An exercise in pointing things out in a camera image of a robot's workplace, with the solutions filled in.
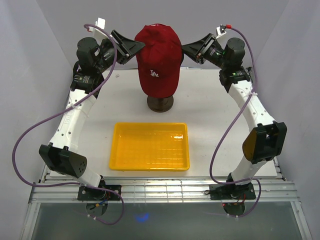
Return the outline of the black cap red trim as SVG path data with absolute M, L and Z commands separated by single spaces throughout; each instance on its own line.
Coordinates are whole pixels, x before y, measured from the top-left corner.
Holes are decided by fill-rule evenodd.
M 145 77 L 143 84 L 144 93 L 153 98 L 172 96 L 178 88 L 183 60 L 184 54 L 182 53 L 180 61 L 169 60 L 150 67 L 149 75 Z

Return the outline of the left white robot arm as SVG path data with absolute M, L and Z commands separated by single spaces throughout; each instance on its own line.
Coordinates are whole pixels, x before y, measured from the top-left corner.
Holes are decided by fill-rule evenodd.
M 66 112 L 49 143 L 39 148 L 39 155 L 51 171 L 90 186 L 88 193 L 95 200 L 106 195 L 106 187 L 103 177 L 88 167 L 87 158 L 77 153 L 81 132 L 97 101 L 99 85 L 105 80 L 103 73 L 113 63 L 124 65 L 145 47 L 143 42 L 128 39 L 115 30 L 111 36 L 101 43 L 93 37 L 84 37 L 77 43 L 78 60 L 73 68 Z

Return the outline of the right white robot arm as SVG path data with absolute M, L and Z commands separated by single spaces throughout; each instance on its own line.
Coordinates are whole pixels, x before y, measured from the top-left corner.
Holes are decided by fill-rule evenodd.
M 244 37 L 232 37 L 221 47 L 211 33 L 182 46 L 183 53 L 194 62 L 209 61 L 219 67 L 220 83 L 237 103 L 239 114 L 244 116 L 250 131 L 235 170 L 229 173 L 226 182 L 216 181 L 209 187 L 212 199 L 255 199 L 252 181 L 266 163 L 281 154 L 287 134 L 286 124 L 276 121 L 259 100 L 256 85 L 243 67 L 243 58 L 249 49 Z

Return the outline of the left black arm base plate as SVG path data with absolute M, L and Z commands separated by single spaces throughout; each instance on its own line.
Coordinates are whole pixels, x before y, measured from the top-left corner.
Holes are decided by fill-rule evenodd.
M 122 186 L 119 184 L 105 185 L 103 188 L 114 191 L 121 195 Z M 96 190 L 85 186 L 80 186 L 77 195 L 78 201 L 119 201 L 120 197 L 114 193 L 104 190 Z

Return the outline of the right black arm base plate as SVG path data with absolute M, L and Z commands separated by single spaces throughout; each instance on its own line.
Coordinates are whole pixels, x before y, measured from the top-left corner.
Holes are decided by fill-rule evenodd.
M 256 194 L 252 183 L 245 185 L 235 184 L 210 184 L 209 189 L 204 191 L 210 195 L 211 200 L 255 200 Z

